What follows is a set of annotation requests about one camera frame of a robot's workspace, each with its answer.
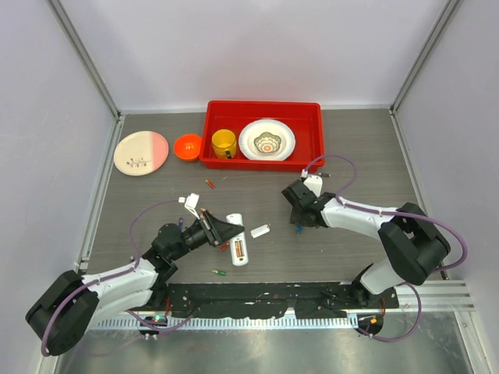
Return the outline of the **pink and white plate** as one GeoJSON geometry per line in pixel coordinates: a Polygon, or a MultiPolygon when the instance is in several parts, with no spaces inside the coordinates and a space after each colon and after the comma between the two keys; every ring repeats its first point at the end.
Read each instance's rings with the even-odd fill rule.
{"type": "Polygon", "coordinates": [[[152,131],[134,132],[115,148],[115,167],[124,175],[143,176],[155,172],[168,158],[169,145],[163,135],[152,131]]]}

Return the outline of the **orange plastic bowl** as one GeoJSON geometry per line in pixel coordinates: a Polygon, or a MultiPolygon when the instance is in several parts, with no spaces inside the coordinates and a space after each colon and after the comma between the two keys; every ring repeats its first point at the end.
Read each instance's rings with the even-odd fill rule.
{"type": "Polygon", "coordinates": [[[180,136],[174,143],[174,154],[182,161],[195,161],[200,155],[202,138],[196,134],[180,136]]]}

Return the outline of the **yellow mug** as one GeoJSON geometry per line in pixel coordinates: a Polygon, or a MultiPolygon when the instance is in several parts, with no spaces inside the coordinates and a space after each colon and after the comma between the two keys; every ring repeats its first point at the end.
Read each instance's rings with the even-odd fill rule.
{"type": "Polygon", "coordinates": [[[220,129],[211,137],[211,145],[216,158],[233,159],[237,151],[237,137],[228,129],[220,129]]]}

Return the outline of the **orange AAA battery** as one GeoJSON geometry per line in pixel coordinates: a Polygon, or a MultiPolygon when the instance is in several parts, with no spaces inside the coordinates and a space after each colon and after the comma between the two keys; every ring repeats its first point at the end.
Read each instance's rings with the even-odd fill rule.
{"type": "Polygon", "coordinates": [[[235,241],[235,253],[238,258],[244,257],[244,248],[241,240],[235,241]]]}

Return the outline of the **white battery cover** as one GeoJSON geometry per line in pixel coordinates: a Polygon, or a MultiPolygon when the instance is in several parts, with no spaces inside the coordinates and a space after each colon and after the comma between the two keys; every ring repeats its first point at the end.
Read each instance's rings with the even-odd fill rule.
{"type": "Polygon", "coordinates": [[[259,226],[258,228],[254,228],[250,234],[253,238],[259,238],[262,235],[268,234],[270,232],[270,225],[264,224],[259,226]]]}

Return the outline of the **patterned small bowl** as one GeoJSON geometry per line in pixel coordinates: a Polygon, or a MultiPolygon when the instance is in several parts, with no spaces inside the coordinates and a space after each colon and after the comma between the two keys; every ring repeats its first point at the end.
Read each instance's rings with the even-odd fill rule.
{"type": "Polygon", "coordinates": [[[281,137],[270,132],[262,132],[253,140],[260,153],[275,153],[281,148],[281,137]]]}

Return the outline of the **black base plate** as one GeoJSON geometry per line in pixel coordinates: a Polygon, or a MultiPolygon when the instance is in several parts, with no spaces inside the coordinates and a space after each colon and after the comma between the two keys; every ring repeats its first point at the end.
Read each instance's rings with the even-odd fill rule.
{"type": "Polygon", "coordinates": [[[351,284],[213,283],[167,284],[159,296],[134,312],[165,312],[174,317],[204,319],[280,319],[292,308],[297,319],[336,318],[354,309],[396,309],[394,288],[381,295],[362,296],[351,284]]]}

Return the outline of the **aluminium front rail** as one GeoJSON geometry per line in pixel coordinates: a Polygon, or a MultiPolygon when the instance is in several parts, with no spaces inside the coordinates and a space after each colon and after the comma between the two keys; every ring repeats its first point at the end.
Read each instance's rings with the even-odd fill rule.
{"type": "MultiPolygon", "coordinates": [[[[357,329],[357,315],[347,315],[346,317],[319,318],[319,319],[297,319],[293,314],[285,314],[276,319],[201,319],[194,318],[180,327],[180,330],[193,331],[215,331],[215,330],[331,330],[331,329],[357,329]]],[[[106,319],[91,330],[139,330],[149,331],[149,329],[129,314],[122,314],[114,319],[106,319]]]]}

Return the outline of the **orange battery behind gripper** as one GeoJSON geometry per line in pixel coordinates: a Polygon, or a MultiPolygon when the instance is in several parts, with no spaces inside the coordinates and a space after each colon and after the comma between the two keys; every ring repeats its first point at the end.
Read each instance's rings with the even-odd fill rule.
{"type": "Polygon", "coordinates": [[[206,180],[205,180],[205,182],[207,183],[207,185],[208,185],[210,188],[212,188],[212,189],[215,189],[215,188],[216,188],[216,187],[215,187],[215,185],[214,185],[214,183],[213,183],[212,181],[210,181],[209,179],[206,179],[206,180]]]}

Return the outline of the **red plastic bin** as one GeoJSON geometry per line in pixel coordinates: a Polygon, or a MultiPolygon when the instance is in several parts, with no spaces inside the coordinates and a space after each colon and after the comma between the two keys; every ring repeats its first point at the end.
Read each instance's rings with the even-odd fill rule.
{"type": "Polygon", "coordinates": [[[323,166],[325,153],[321,107],[280,101],[210,101],[200,146],[207,168],[245,171],[310,172],[323,166]],[[218,157],[212,137],[235,134],[235,156],[218,157]]]}

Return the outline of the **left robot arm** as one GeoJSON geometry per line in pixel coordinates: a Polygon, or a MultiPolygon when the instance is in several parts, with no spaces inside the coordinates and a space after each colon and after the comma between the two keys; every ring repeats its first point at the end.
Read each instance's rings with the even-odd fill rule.
{"type": "Polygon", "coordinates": [[[145,306],[159,310],[176,260],[203,245],[216,247],[242,234],[240,223],[204,210],[187,228],[165,224],[150,248],[134,262],[94,275],[60,274],[28,310],[25,320],[41,340],[44,357],[71,350],[94,325],[120,312],[145,306]]]}

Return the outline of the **white plate in bin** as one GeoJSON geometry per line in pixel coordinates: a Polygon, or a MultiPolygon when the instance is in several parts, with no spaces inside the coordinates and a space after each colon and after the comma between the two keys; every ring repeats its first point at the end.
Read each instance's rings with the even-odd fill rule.
{"type": "Polygon", "coordinates": [[[285,161],[295,147],[294,132],[274,119],[260,119],[246,125],[238,138],[242,155],[252,161],[285,161]]]}

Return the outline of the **white remote control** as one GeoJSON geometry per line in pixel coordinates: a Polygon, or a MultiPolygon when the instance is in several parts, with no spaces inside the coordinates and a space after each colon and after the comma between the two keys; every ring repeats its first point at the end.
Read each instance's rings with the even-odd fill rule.
{"type": "MultiPolygon", "coordinates": [[[[242,215],[240,213],[231,213],[226,216],[227,222],[243,226],[242,215]]],[[[248,249],[245,233],[242,232],[229,241],[233,266],[245,266],[249,262],[248,249]]]]}

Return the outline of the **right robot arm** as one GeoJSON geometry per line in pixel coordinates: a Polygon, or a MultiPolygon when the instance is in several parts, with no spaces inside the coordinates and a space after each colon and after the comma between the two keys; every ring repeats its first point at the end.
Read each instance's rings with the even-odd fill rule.
{"type": "Polygon", "coordinates": [[[367,266],[352,281],[351,295],[368,308],[395,285],[421,285],[450,253],[447,239],[414,203],[400,208],[355,204],[332,192],[316,194],[307,178],[281,191],[292,206],[290,222],[308,228],[337,228],[373,238],[386,259],[367,266]]]}

